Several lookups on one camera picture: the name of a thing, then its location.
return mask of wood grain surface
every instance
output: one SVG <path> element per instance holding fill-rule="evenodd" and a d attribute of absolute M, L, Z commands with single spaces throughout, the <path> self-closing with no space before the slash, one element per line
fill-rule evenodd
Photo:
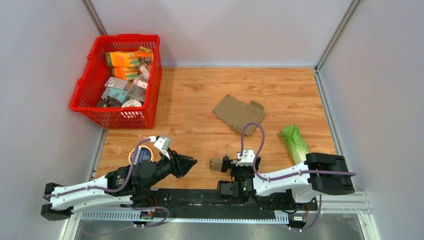
<path fill-rule="evenodd" d="M 166 135 L 171 149 L 198 163 L 183 178 L 170 175 L 158 188 L 214 189 L 227 174 L 209 169 L 212 157 L 235 158 L 241 136 L 216 118 L 214 107 L 227 94 L 264 106 L 265 145 L 259 172 L 288 168 L 293 162 L 280 131 L 297 124 L 311 152 L 335 154 L 335 147 L 310 68 L 164 68 L 153 129 L 109 130 L 96 176 L 127 166 L 129 152 L 148 136 Z M 244 147 L 256 152 L 261 143 L 256 128 L 244 138 Z M 155 154 L 153 145 L 147 144 Z"/>

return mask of flattened cardboard box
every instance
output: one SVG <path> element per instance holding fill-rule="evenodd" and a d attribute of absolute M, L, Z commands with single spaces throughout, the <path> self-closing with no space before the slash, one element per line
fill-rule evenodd
<path fill-rule="evenodd" d="M 217 118 L 228 124 L 230 130 L 238 134 L 242 134 L 243 128 L 248 123 L 260 123 L 265 117 L 264 106 L 261 104 L 255 101 L 250 101 L 250 104 L 248 104 L 230 94 L 218 103 L 213 109 L 213 113 Z M 244 134 L 250 136 L 256 127 L 255 125 L 249 126 Z"/>

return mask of white roll of tape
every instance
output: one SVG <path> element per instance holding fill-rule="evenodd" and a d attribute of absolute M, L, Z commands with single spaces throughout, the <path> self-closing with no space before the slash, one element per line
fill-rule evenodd
<path fill-rule="evenodd" d="M 141 107 L 141 106 L 142 106 L 142 103 L 141 103 L 141 102 L 139 102 L 139 101 L 137 101 L 137 100 L 134 100 L 134 99 L 131 99 L 131 100 L 128 100 L 128 101 L 124 102 L 124 103 L 122 104 L 122 107 L 121 107 L 121 108 L 127 108 L 127 107 Z"/>
<path fill-rule="evenodd" d="M 139 108 L 141 106 L 142 106 L 141 102 L 134 100 L 134 99 L 131 99 L 131 100 L 124 102 L 122 104 L 121 108 L 128 108 L 128 107 L 138 107 Z M 123 111 L 120 114 L 126 119 L 132 119 L 136 116 L 141 116 L 144 119 L 143 113 L 141 111 Z"/>

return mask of green vegetable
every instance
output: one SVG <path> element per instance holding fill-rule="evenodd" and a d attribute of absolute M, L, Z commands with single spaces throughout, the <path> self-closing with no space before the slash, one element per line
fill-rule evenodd
<path fill-rule="evenodd" d="M 286 126 L 282 129 L 281 135 L 287 144 L 288 151 L 294 164 L 299 164 L 306 160 L 306 154 L 309 153 L 308 146 L 302 138 L 301 132 L 296 124 Z"/>

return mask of red plastic basket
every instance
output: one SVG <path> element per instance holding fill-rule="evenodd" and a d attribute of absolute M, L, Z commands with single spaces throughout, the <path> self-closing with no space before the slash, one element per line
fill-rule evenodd
<path fill-rule="evenodd" d="M 155 124 L 156 106 L 162 78 L 160 38 L 158 35 L 120 34 L 99 36 L 88 55 L 88 63 L 70 102 L 70 109 L 79 112 L 105 129 L 151 129 Z M 105 83 L 112 76 L 106 64 L 106 53 L 133 52 L 143 46 L 153 49 L 153 62 L 141 107 L 96 107 L 105 90 Z"/>

